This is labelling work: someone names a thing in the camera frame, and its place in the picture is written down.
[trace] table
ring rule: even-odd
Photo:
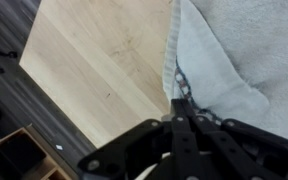
[[[170,0],[44,0],[20,66],[97,147],[169,112]]]

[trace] towel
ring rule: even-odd
[[[288,139],[288,0],[174,0],[163,87]]]

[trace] light wooden board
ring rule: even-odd
[[[21,67],[100,147],[169,112],[170,0],[43,0]]]

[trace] wood grain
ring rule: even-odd
[[[20,65],[100,147],[169,105],[169,0],[44,0]]]

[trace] wooden surface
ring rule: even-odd
[[[20,65],[100,147],[169,112],[170,0],[43,0]]]

